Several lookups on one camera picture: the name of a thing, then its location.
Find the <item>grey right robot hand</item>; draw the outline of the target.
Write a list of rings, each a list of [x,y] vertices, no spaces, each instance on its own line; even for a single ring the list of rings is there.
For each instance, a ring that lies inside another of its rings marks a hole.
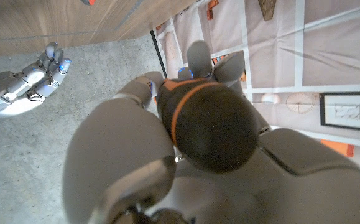
[[[49,43],[36,62],[21,71],[0,73],[0,118],[40,106],[64,81],[72,61],[56,42]]]

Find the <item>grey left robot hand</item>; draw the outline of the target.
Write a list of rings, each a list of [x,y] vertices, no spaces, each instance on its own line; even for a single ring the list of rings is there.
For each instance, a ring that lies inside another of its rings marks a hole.
[[[74,133],[63,173],[70,223],[360,223],[360,167],[272,129],[242,92],[244,57],[137,77]]]

